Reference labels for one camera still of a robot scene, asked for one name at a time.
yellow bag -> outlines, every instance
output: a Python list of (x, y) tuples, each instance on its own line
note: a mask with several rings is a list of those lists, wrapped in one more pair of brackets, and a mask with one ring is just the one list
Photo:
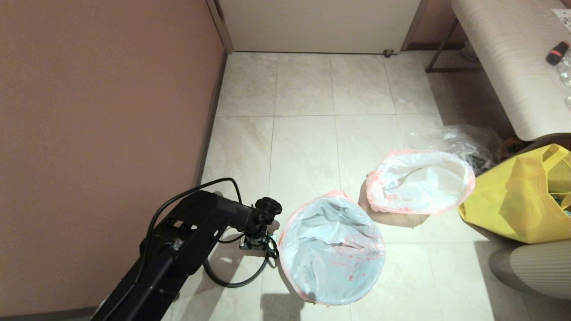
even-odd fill
[(507, 238), (542, 243), (571, 239), (571, 216), (563, 211), (570, 205), (571, 153), (552, 144), (476, 178), (474, 193), (459, 212), (466, 222)]

pink wall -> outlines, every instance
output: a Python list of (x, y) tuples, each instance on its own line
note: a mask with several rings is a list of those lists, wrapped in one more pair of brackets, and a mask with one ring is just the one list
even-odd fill
[(97, 305), (196, 182), (222, 44), (205, 0), (2, 0), (0, 43), (0, 315)]
[[(440, 43), (446, 37), (450, 25), (456, 17), (451, 0), (425, 0), (426, 9), (420, 16), (419, 24), (412, 34), (410, 43)], [(463, 43), (466, 35), (461, 26), (450, 38), (450, 43)]]

clear plastic bag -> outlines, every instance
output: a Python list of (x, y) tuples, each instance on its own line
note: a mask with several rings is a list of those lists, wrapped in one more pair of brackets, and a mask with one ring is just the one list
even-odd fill
[(342, 191), (292, 213), (278, 249), (284, 274), (301, 298), (327, 305), (362, 298), (377, 282), (385, 260), (379, 228)]
[(502, 140), (494, 130), (470, 125), (409, 133), (408, 145), (413, 149), (454, 154), (468, 162), (476, 175), (497, 165), (503, 154)]
[(367, 200), (377, 212), (440, 214), (474, 191), (470, 165), (442, 151), (396, 150), (367, 176)]

robotic arm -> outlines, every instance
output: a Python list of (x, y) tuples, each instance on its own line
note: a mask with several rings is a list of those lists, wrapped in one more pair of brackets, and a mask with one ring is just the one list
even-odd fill
[(277, 253), (275, 243), (274, 248), (268, 244), (267, 226), (281, 212), (281, 205), (271, 198), (250, 207), (206, 191), (189, 193), (156, 227), (151, 222), (139, 259), (91, 320), (160, 321), (186, 279), (202, 264), (212, 277), (208, 255), (228, 226), (244, 232), (248, 248)]

bench leg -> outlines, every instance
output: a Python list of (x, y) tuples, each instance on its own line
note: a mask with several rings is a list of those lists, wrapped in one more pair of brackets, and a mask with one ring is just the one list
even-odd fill
[(448, 30), (446, 38), (444, 38), (444, 41), (442, 41), (442, 43), (438, 47), (438, 50), (436, 50), (436, 54), (434, 54), (434, 57), (432, 57), (432, 60), (428, 64), (428, 67), (425, 69), (427, 73), (460, 73), (460, 72), (471, 72), (471, 71), (484, 71), (483, 68), (434, 68), (436, 60), (442, 53), (444, 46), (446, 46), (446, 44), (448, 43), (448, 40), (450, 40), (450, 37), (452, 36), (452, 33), (458, 26), (458, 23), (459, 23), (458, 18), (455, 18), (452, 24), (450, 25), (450, 29)]

